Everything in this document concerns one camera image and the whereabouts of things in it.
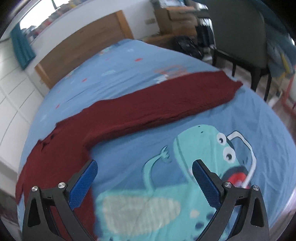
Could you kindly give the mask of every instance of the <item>blue gripper pad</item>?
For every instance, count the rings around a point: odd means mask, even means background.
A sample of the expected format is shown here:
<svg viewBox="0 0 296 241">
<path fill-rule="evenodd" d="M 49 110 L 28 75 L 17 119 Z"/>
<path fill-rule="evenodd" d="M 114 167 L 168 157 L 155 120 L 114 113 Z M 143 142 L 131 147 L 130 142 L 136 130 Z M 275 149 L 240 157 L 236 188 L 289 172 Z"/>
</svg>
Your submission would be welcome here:
<svg viewBox="0 0 296 241">
<path fill-rule="evenodd" d="M 211 181 L 210 177 L 202 168 L 202 166 L 198 163 L 198 161 L 193 162 L 192 173 L 200 189 L 202 190 L 205 198 L 207 199 L 209 205 L 216 209 L 220 208 L 220 192 L 218 191 L 214 183 Z"/>
<path fill-rule="evenodd" d="M 73 210 L 79 207 L 98 173 L 98 164 L 92 161 L 69 192 L 69 206 Z"/>
</svg>

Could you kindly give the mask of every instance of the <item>red mouth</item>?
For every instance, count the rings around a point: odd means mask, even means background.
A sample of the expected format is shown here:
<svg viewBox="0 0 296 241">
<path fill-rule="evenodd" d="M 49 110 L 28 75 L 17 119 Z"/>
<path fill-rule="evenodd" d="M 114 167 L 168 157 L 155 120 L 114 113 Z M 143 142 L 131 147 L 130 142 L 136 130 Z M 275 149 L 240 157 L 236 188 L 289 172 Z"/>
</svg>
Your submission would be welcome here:
<svg viewBox="0 0 296 241">
<path fill-rule="evenodd" d="M 233 167 L 225 172 L 222 177 L 222 181 L 229 181 L 234 186 L 240 187 L 243 181 L 246 179 L 247 175 L 248 171 L 244 166 Z"/>
</svg>

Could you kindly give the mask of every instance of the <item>black bag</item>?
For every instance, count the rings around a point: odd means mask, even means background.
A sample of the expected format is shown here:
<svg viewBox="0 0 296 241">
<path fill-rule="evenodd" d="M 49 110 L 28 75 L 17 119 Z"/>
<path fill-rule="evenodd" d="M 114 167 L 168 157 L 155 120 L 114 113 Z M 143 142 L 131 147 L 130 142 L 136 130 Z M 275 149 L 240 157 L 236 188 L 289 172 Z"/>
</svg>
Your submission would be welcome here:
<svg viewBox="0 0 296 241">
<path fill-rule="evenodd" d="M 205 54 L 188 36 L 176 36 L 174 40 L 175 50 L 197 59 L 202 59 Z"/>
<path fill-rule="evenodd" d="M 210 47 L 214 45 L 214 34 L 209 26 L 199 25 L 195 26 L 197 32 L 198 46 L 202 48 Z"/>
</svg>

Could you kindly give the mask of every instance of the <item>wooden headboard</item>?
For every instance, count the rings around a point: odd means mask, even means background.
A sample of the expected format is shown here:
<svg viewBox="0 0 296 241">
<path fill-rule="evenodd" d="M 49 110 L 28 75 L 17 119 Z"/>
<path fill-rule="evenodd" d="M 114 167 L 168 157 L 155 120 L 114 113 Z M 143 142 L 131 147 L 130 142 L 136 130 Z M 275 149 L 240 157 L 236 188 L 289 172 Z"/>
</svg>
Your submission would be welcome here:
<svg viewBox="0 0 296 241">
<path fill-rule="evenodd" d="M 36 65 L 35 70 L 51 89 L 85 60 L 124 38 L 133 39 L 133 34 L 120 10 L 93 21 L 64 39 Z"/>
</svg>

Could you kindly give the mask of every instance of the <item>dark red towel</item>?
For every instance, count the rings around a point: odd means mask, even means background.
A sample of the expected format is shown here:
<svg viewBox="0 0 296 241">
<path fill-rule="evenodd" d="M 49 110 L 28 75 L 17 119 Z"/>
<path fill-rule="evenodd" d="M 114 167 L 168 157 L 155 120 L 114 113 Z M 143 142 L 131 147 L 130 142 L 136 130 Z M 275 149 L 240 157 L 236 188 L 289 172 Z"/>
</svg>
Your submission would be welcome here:
<svg viewBox="0 0 296 241">
<path fill-rule="evenodd" d="M 156 127 L 230 101 L 241 87 L 222 71 L 178 77 L 111 100 L 101 100 L 59 123 L 39 140 L 19 176 L 16 199 L 31 188 L 51 188 L 66 182 L 90 159 L 89 150 L 103 140 Z M 93 234 L 94 208 L 89 191 L 75 213 Z M 68 239 L 65 229 L 58 225 Z"/>
</svg>

